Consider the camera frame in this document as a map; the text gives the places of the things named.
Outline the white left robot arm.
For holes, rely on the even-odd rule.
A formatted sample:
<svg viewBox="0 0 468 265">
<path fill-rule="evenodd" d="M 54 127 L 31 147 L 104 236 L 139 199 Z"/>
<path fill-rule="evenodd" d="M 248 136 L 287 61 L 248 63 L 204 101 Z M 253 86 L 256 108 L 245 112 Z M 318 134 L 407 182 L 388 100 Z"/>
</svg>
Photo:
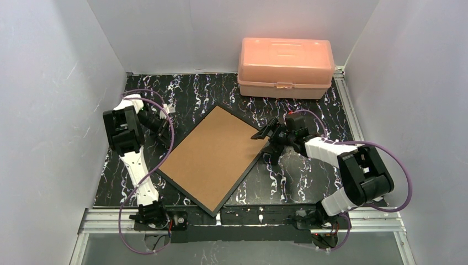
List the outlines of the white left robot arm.
<svg viewBox="0 0 468 265">
<path fill-rule="evenodd" d="M 151 130 L 164 145 L 170 145 L 167 114 L 174 113 L 175 107 L 163 103 L 162 108 L 158 114 L 151 113 L 140 95 L 131 94 L 122 99 L 117 107 L 103 113 L 109 146 L 127 168 L 136 189 L 138 206 L 148 206 L 159 201 L 159 193 L 147 176 L 143 128 Z"/>
</svg>

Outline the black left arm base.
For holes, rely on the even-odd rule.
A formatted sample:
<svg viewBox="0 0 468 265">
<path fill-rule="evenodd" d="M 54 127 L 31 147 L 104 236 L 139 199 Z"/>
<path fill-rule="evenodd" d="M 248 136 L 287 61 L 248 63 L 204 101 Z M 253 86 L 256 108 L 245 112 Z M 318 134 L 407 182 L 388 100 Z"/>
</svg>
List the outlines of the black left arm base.
<svg viewBox="0 0 468 265">
<path fill-rule="evenodd" d="M 139 205 L 138 212 L 129 216 L 138 228 L 153 230 L 182 231 L 188 226 L 186 211 L 167 210 L 161 202 L 149 205 Z"/>
</svg>

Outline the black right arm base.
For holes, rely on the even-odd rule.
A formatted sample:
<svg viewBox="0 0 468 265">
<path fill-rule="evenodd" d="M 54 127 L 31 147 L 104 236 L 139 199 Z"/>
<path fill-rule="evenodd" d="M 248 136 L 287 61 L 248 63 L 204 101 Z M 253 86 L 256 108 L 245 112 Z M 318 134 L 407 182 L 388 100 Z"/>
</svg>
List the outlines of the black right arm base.
<svg viewBox="0 0 468 265">
<path fill-rule="evenodd" d="M 338 239 L 340 228 L 339 221 L 345 220 L 346 234 L 342 241 Z M 350 217 L 347 213 L 338 213 L 328 216 L 324 208 L 316 206 L 312 210 L 298 210 L 294 215 L 289 215 L 285 222 L 298 230 L 311 230 L 313 228 L 329 229 L 325 233 L 313 233 L 312 243 L 316 250 L 331 252 L 340 249 L 348 241 L 352 228 Z"/>
</svg>

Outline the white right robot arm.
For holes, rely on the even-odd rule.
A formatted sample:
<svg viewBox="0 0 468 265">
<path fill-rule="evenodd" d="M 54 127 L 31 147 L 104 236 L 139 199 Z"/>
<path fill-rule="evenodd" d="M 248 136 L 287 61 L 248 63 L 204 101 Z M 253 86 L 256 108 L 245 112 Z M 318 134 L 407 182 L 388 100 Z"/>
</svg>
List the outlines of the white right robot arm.
<svg viewBox="0 0 468 265">
<path fill-rule="evenodd" d="M 299 113 L 287 114 L 283 123 L 271 119 L 251 138 L 268 139 L 262 152 L 269 154 L 271 164 L 277 164 L 283 150 L 290 146 L 304 157 L 323 161 L 339 170 L 342 187 L 305 214 L 316 222 L 324 223 L 394 189 L 394 182 L 375 147 L 333 144 L 319 134 L 311 134 Z"/>
</svg>

